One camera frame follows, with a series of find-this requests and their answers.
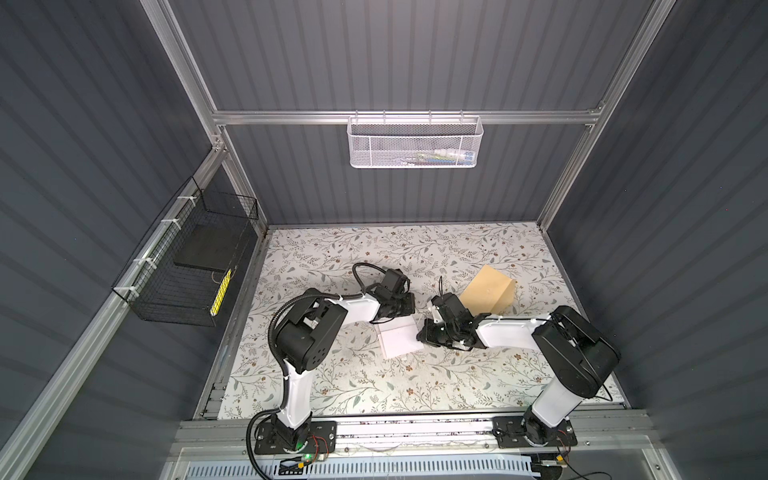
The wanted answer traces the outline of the white floral letter paper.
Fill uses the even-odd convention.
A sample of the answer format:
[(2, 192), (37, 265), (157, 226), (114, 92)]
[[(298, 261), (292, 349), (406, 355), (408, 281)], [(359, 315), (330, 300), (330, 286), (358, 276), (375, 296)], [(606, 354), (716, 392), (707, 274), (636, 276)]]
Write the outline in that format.
[(384, 359), (393, 359), (424, 348), (424, 344), (417, 339), (419, 330), (411, 315), (378, 324), (376, 330)]

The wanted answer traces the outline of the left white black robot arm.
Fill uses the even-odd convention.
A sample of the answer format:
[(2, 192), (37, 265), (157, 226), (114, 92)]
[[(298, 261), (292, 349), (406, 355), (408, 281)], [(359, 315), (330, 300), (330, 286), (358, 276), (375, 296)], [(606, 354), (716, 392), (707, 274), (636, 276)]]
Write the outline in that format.
[(283, 305), (268, 327), (268, 346), (283, 377), (280, 407), (269, 414), (277, 444), (288, 451), (306, 445), (314, 370), (330, 353), (342, 327), (375, 326), (383, 357), (392, 359), (422, 349), (414, 313), (409, 280), (375, 284), (346, 296), (310, 288)]

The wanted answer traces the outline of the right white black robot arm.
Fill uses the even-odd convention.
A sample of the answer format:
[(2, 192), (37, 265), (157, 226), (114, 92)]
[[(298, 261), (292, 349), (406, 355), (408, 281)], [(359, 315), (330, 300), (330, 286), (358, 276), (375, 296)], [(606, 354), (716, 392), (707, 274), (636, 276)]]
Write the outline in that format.
[(569, 415), (583, 401), (598, 396), (619, 364), (621, 354), (577, 310), (561, 305), (544, 318), (473, 314), (458, 296), (431, 299), (431, 315), (416, 339), (432, 347), (458, 351), (521, 348), (540, 352), (554, 377), (511, 428), (497, 435), (523, 438), (533, 447), (572, 446)]

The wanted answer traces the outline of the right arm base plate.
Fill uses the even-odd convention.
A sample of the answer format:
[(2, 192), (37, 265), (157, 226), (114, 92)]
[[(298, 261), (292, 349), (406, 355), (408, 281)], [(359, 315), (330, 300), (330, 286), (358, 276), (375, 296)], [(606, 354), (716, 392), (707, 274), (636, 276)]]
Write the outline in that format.
[(491, 419), (491, 433), (500, 448), (574, 447), (578, 444), (568, 418), (549, 427), (535, 416), (506, 415)]

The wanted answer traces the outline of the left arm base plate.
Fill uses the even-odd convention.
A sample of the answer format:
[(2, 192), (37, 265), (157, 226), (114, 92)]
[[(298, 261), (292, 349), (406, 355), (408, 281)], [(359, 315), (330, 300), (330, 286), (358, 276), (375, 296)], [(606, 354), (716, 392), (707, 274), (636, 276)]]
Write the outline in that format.
[(267, 419), (256, 427), (253, 452), (257, 455), (333, 453), (337, 427), (334, 421), (310, 419), (291, 429), (277, 419)]

